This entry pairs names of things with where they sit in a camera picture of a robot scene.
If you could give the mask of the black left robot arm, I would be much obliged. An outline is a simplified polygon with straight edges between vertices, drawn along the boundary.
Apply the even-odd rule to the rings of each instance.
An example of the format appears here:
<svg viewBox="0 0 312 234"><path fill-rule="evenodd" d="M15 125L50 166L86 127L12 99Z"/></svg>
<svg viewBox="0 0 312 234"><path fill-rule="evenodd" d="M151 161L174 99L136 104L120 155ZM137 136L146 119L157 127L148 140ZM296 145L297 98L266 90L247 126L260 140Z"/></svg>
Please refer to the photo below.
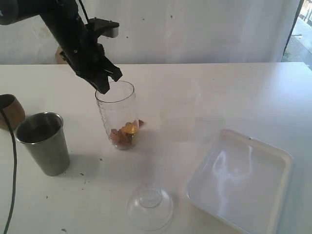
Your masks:
<svg viewBox="0 0 312 234"><path fill-rule="evenodd" d="M61 47L61 58L78 77L105 94L110 89L108 78L118 81L122 72L105 56L98 38L117 37L119 23L99 18L84 23L80 8L84 8L80 0L2 0L0 23L10 25L40 16Z"/></svg>

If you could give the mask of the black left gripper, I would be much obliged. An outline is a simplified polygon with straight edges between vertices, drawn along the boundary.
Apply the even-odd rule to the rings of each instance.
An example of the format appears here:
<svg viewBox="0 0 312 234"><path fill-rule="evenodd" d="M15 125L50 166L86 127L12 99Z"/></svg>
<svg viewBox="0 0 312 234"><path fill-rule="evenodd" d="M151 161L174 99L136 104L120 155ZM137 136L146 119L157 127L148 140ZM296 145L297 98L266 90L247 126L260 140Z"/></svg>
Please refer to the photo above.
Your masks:
<svg viewBox="0 0 312 234"><path fill-rule="evenodd" d="M101 94L110 90L108 76L115 82L122 77L120 68L107 58L103 59L107 75L104 73L98 43L87 30L80 15L76 14L66 20L59 44L76 75L90 83Z"/></svg>

